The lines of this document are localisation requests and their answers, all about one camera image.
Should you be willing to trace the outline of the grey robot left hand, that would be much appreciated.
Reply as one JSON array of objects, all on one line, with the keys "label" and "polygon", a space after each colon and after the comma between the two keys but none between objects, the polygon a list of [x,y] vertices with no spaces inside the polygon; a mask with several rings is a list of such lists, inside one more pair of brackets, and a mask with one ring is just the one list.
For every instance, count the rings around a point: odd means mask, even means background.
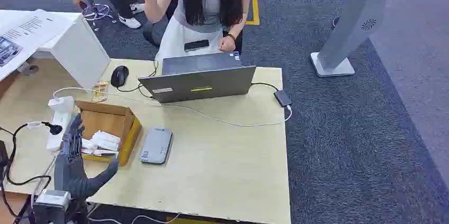
[{"label": "grey robot left hand", "polygon": [[73,115],[62,137],[61,150],[54,166],[54,189],[70,193],[76,200],[93,196],[118,171],[119,160],[113,157],[108,167],[93,178],[88,178],[82,158],[84,125],[80,114]]}]

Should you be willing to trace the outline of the person's left hand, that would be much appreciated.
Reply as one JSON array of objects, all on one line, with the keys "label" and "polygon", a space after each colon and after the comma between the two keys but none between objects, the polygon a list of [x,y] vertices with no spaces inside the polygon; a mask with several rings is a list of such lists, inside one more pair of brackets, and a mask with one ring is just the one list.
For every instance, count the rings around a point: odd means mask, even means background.
[{"label": "person's left hand", "polygon": [[236,48],[235,39],[232,35],[227,35],[221,38],[219,43],[219,50],[222,52],[233,52]]}]

